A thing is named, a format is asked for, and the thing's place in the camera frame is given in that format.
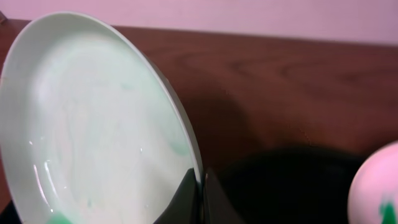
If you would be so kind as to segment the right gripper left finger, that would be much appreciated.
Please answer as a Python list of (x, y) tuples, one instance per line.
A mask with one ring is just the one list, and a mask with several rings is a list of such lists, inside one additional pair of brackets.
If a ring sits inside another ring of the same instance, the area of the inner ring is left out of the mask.
[(188, 169), (165, 211), (154, 224), (197, 224), (200, 202), (193, 168)]

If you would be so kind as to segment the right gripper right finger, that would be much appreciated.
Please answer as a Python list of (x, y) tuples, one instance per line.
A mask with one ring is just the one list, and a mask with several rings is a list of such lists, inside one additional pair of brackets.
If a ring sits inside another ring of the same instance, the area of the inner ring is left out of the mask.
[(207, 224), (246, 224), (233, 208), (216, 174), (208, 169), (203, 188), (204, 222)]

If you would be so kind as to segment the mint plate with green stain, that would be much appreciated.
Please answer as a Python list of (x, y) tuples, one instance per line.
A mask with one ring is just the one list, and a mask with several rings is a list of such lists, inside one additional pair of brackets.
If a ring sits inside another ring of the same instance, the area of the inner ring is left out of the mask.
[(154, 223), (186, 173), (189, 118), (125, 36), (77, 12), (29, 22), (1, 73), (1, 158), (22, 223)]

